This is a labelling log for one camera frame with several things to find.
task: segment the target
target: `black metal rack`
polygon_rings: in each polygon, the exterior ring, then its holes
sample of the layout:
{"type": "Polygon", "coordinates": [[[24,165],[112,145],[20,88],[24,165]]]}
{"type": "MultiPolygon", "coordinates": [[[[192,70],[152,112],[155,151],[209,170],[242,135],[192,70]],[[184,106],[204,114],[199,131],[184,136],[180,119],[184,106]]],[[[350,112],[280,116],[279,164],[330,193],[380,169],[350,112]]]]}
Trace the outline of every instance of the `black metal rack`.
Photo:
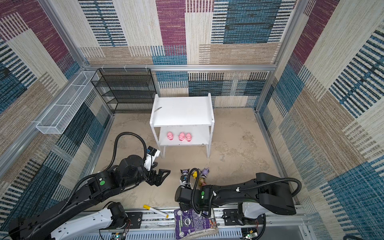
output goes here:
{"type": "Polygon", "coordinates": [[[112,113],[151,113],[156,88],[147,68],[99,68],[91,81],[112,113]]]}

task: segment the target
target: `purple book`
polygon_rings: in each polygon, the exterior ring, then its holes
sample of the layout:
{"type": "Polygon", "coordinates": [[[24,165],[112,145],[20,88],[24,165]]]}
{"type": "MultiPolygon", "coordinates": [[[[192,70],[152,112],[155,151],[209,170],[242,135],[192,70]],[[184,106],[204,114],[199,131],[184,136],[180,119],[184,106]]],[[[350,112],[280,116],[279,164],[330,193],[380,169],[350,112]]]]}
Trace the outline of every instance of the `purple book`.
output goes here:
{"type": "Polygon", "coordinates": [[[176,239],[194,239],[218,233],[214,214],[212,218],[205,218],[195,213],[193,209],[183,212],[174,211],[176,222],[176,239]]]}

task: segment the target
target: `marker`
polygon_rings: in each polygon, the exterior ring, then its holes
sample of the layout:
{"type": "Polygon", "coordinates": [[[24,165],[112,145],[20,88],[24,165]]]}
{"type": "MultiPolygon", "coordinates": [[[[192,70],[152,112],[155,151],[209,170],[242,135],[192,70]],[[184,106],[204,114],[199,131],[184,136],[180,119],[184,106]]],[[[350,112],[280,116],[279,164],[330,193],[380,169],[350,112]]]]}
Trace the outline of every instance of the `marker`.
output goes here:
{"type": "Polygon", "coordinates": [[[163,213],[162,211],[159,211],[159,210],[157,210],[157,209],[154,209],[153,207],[150,207],[150,206],[148,206],[148,205],[144,205],[143,208],[145,208],[145,209],[147,209],[147,210],[149,210],[149,211],[155,212],[155,213],[157,213],[157,214],[160,214],[160,215],[162,215],[162,216],[165,217],[165,218],[168,218],[168,217],[169,217],[168,214],[163,213]]]}

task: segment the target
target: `floor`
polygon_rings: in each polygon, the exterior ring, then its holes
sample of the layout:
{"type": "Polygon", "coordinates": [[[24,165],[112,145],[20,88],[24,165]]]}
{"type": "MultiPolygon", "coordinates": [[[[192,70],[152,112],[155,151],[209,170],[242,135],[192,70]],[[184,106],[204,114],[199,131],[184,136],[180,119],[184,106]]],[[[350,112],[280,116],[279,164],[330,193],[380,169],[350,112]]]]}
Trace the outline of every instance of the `floor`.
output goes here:
{"type": "MultiPolygon", "coordinates": [[[[175,191],[179,186],[180,169],[209,167],[207,184],[229,185],[255,178],[255,173],[266,172],[278,176],[278,171],[264,141],[251,108],[214,109],[215,128],[210,157],[205,146],[167,147],[166,156],[156,158],[156,169],[169,169],[171,174],[159,187],[141,183],[137,188],[111,197],[108,201],[121,202],[124,208],[176,207],[175,191]]],[[[116,114],[111,131],[94,172],[108,166],[116,136],[124,131],[140,135],[147,146],[157,148],[149,126],[150,114],[116,114]]],[[[143,155],[141,142],[132,136],[121,137],[115,164],[131,154],[143,155]]],[[[91,210],[101,209],[101,203],[91,210]]]]}

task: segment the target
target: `white mesh basket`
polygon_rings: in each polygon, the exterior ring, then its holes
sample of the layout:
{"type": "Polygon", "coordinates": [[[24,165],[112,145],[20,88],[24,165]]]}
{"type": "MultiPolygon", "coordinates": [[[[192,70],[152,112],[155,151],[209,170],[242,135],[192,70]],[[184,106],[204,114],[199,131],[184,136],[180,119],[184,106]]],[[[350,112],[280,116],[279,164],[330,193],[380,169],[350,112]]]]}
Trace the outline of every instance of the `white mesh basket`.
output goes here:
{"type": "Polygon", "coordinates": [[[73,83],[65,90],[63,95],[43,116],[36,128],[43,134],[63,134],[68,124],[73,119],[88,94],[91,92],[94,81],[98,80],[97,74],[93,71],[83,71],[73,83]]]}

